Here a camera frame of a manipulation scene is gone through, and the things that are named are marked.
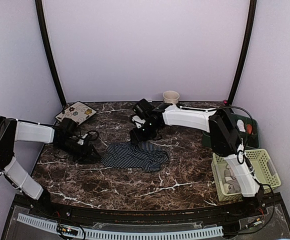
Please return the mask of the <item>navy striped boxer underwear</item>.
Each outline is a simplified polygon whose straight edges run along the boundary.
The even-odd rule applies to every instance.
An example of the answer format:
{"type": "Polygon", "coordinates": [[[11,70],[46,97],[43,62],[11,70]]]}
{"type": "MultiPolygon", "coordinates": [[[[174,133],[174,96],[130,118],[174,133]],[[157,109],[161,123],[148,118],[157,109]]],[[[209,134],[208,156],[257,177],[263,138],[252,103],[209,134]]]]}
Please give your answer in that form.
{"type": "Polygon", "coordinates": [[[145,141],[137,145],[119,142],[108,145],[101,162],[106,167],[141,169],[143,172],[158,172],[162,164],[170,160],[169,154],[159,146],[145,141]]]}

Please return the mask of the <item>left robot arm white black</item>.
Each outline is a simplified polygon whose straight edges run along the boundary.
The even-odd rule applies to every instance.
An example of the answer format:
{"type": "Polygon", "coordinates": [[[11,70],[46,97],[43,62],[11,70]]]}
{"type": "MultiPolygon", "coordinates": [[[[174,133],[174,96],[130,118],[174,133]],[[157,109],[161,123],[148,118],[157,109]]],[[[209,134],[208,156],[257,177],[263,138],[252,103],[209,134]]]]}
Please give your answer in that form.
{"type": "Polygon", "coordinates": [[[50,203],[51,195],[17,161],[15,142],[53,144],[80,163],[91,164],[100,160],[101,155],[93,145],[96,138],[91,131],[83,136],[75,135],[78,126],[70,118],[64,118],[59,125],[48,125],[0,115],[0,175],[36,201],[36,210],[45,218],[52,218],[56,213],[55,206],[50,203]]]}

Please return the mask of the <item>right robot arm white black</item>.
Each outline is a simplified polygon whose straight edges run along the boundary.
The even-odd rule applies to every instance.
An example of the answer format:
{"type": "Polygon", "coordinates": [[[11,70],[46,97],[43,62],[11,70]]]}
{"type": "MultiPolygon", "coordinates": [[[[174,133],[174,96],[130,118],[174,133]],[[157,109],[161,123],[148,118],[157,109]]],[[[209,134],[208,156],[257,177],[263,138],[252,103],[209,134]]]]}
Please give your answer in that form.
{"type": "Polygon", "coordinates": [[[240,213],[251,217],[260,208],[264,188],[257,180],[254,167],[245,155],[244,141],[233,120],[229,107],[195,108],[178,103],[153,106],[142,99],[132,108],[133,121],[140,120],[130,132],[134,145],[154,139],[165,126],[181,126],[209,133],[211,148],[223,157],[232,169],[240,186],[242,200],[240,213]]]}

